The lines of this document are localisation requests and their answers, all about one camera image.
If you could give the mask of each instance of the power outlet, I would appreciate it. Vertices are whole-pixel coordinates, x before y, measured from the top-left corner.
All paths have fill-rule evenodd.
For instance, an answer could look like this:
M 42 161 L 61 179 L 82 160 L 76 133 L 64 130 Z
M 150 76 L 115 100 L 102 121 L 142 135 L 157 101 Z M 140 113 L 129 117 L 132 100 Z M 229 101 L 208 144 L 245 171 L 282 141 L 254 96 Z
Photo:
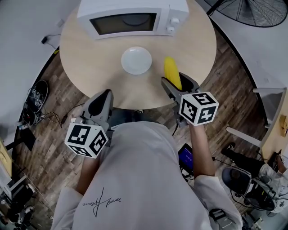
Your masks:
M 60 28 L 61 26 L 63 26 L 64 24 L 64 20 L 63 19 L 60 19 L 59 22 L 57 22 L 57 26 Z

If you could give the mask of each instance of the smartphone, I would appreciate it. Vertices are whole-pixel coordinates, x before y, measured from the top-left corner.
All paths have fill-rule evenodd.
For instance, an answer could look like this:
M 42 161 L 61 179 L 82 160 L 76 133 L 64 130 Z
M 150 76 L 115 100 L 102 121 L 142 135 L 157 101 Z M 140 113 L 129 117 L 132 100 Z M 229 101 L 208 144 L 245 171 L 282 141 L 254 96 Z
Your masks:
M 179 166 L 183 168 L 190 175 L 193 175 L 193 151 L 188 144 L 184 144 L 178 151 Z

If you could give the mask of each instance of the yellow object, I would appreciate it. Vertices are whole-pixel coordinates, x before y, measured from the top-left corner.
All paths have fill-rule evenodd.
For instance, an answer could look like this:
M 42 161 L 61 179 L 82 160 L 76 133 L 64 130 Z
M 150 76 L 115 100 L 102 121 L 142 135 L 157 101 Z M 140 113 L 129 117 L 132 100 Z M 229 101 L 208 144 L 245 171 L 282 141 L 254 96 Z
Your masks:
M 164 59 L 164 76 L 179 90 L 182 90 L 182 84 L 176 62 L 169 56 L 165 57 Z
M 279 119 L 279 123 L 280 123 L 280 134 L 283 137 L 286 137 L 287 134 L 287 116 L 281 115 L 280 119 Z
M 0 161 L 4 165 L 4 168 L 6 169 L 9 176 L 12 176 L 12 159 L 6 150 L 3 142 L 0 139 Z

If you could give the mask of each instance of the white t-shirt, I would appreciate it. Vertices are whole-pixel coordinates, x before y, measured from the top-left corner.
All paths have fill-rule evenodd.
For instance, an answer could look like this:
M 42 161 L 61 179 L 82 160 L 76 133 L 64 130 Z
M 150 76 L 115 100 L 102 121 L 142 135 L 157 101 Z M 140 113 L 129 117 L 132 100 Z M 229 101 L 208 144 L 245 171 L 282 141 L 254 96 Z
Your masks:
M 265 189 L 266 192 L 275 199 L 276 207 L 272 212 L 281 212 L 288 206 L 288 170 L 282 174 L 279 171 L 275 172 L 268 164 L 264 164 L 259 171 L 259 177 L 263 176 L 269 178 L 269 181 L 265 182 L 270 187 Z
M 52 229 L 219 229 L 209 210 L 219 208 L 242 229 L 242 218 L 217 177 L 198 176 L 194 187 L 181 175 L 169 130 L 151 122 L 117 126 L 110 148 L 85 195 L 63 188 Z

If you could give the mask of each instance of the round table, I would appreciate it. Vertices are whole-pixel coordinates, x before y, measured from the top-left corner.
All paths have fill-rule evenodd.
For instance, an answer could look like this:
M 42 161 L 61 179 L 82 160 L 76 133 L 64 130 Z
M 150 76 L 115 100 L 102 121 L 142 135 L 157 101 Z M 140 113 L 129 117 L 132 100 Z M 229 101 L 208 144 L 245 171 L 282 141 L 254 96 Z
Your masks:
M 114 107 L 151 109 L 171 104 L 161 86 L 164 58 L 175 59 L 180 72 L 200 85 L 216 55 L 216 37 L 209 17 L 194 1 L 187 0 L 189 18 L 174 36 L 124 36 L 92 40 L 77 23 L 77 10 L 69 16 L 60 40 L 60 58 L 72 83 L 85 95 L 111 89 Z M 121 65 L 124 51 L 133 46 L 147 49 L 150 69 L 141 75 L 127 73 Z

